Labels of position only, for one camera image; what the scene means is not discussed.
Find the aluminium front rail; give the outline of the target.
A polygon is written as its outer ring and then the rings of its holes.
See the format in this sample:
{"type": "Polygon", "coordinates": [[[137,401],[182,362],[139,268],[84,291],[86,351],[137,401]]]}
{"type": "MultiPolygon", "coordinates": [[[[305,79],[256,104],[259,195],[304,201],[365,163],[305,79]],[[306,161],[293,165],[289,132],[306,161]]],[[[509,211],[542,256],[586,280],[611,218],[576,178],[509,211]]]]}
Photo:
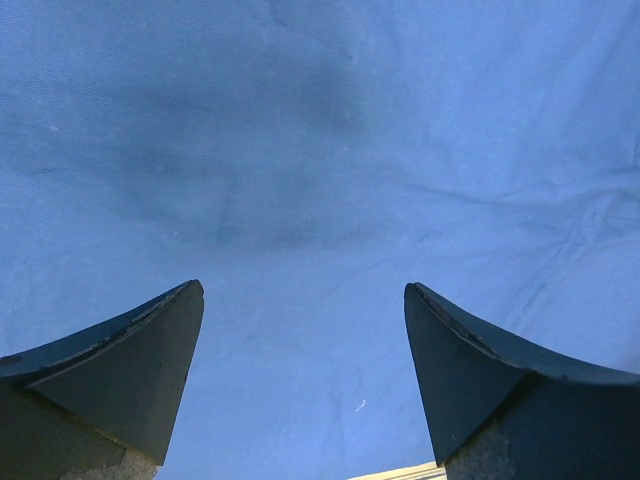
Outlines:
{"type": "Polygon", "coordinates": [[[444,467],[439,467],[435,462],[427,462],[420,465],[386,470],[356,477],[349,480],[446,480],[447,474],[444,467]]]}

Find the blue surgical drape cloth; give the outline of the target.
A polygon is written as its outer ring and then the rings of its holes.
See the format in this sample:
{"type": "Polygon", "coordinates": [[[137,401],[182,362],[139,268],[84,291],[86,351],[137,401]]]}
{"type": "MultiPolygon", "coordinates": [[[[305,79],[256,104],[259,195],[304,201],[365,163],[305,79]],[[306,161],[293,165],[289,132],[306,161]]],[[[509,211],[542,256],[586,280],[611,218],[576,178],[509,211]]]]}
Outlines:
{"type": "Polygon", "coordinates": [[[433,452],[405,286],[639,369],[635,1],[5,1],[1,351],[190,279],[163,479],[433,452]]]}

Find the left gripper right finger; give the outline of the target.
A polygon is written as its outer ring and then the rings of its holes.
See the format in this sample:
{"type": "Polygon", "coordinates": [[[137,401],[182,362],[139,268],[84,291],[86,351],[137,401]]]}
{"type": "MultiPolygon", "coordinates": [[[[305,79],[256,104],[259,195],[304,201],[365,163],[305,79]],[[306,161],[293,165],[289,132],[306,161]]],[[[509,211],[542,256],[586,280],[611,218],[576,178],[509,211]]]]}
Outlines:
{"type": "Polygon", "coordinates": [[[635,479],[639,378],[404,290],[405,323],[436,463],[451,479],[635,479]]]}

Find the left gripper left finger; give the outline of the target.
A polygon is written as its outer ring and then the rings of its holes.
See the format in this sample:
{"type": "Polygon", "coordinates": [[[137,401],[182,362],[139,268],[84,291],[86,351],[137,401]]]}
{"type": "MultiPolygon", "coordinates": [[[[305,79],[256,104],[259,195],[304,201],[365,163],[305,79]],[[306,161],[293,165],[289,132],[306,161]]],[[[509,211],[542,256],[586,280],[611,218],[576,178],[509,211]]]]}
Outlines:
{"type": "Polygon", "coordinates": [[[203,313],[203,287],[190,280],[114,318],[2,357],[2,478],[154,478],[203,313]]]}

